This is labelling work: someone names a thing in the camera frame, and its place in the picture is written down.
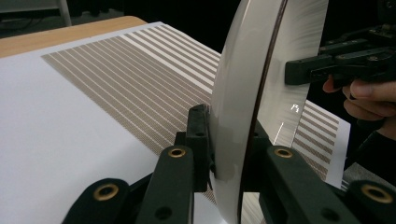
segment brass insert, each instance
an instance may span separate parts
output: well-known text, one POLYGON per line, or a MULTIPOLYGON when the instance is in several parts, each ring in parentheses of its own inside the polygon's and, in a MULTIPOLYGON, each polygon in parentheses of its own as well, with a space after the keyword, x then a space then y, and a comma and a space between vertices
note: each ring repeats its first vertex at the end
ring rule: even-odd
POLYGON ((117 187, 117 185, 111 183, 104 184, 95 190, 93 193, 93 198, 99 202, 107 201, 116 196, 118 192, 119 187, 117 187))
POLYGON ((180 158, 186 155, 186 150, 182 148, 174 148, 168 152, 168 155, 173 158, 180 158))
POLYGON ((392 203, 393 202, 393 197, 384 191, 383 189, 365 184, 361 187, 361 191, 366 195, 368 198, 371 200, 374 200, 378 203, 392 203))
POLYGON ((286 159, 291 158, 293 156, 293 153, 290 150, 285 149, 285 148, 276 149, 275 154, 278 157, 282 157, 282 158, 286 158, 286 159))

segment finger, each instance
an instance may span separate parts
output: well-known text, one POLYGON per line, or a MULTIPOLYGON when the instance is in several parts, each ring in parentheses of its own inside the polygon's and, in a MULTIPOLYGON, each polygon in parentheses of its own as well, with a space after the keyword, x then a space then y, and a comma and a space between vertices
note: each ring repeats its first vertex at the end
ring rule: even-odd
POLYGON ((327 93, 332 93, 339 91, 341 88, 334 88, 334 79, 332 78, 332 75, 329 75, 329 79, 323 84, 323 90, 327 93))
POLYGON ((389 102, 378 102, 378 101, 367 101, 358 100, 350 97, 350 88, 344 87, 343 94, 346 96, 348 101, 353 105, 367 110, 373 114, 377 114, 381 117, 391 117, 396 115, 396 105, 389 102))
POLYGON ((379 120, 379 119, 384 118, 384 117, 379 116, 375 113, 372 113, 368 110, 365 110, 364 108, 361 108, 358 105, 354 105, 348 100, 344 101, 344 108, 346 109, 346 112, 349 115, 351 115, 352 117, 357 118, 357 119, 379 120))
POLYGON ((396 102, 396 81, 368 83, 356 79, 350 90, 357 99, 396 102))

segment hand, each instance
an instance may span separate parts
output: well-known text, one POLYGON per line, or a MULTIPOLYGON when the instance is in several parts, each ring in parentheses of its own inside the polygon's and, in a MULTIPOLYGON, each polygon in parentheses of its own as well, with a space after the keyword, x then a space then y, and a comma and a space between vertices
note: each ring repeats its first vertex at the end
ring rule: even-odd
MULTIPOLYGON (((323 85, 326 92, 335 92, 339 89, 332 87, 330 77, 323 85)), ((379 120, 386 118, 384 125, 377 130, 387 138, 396 140, 396 81, 383 83, 367 83, 359 79, 350 86, 343 88, 346 96, 344 108, 346 112, 357 119, 379 120)))

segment printed stripe pattern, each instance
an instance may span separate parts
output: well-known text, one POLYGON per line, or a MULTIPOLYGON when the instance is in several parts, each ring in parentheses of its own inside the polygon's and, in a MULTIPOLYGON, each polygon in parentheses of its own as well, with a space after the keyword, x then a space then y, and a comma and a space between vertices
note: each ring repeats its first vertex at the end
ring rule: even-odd
POLYGON ((157 155, 210 103, 219 57, 168 25, 43 56, 157 155))
POLYGON ((338 125, 336 116, 310 101, 305 102, 291 147, 300 152, 322 180, 329 170, 338 125))

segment black holder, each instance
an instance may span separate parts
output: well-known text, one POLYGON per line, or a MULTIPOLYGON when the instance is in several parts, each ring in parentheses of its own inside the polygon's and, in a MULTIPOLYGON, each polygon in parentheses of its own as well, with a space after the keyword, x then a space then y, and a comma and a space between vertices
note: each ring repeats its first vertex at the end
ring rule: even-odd
MULTIPOLYGON (((132 186, 118 179, 92 184, 63 224, 192 223, 193 194, 206 190, 209 170, 216 172, 212 159, 207 106, 198 105, 152 175, 132 186)), ((272 146, 259 122, 241 186, 260 193, 267 223, 396 223, 395 192, 370 181, 353 182, 347 192, 326 185, 297 151, 272 146)))

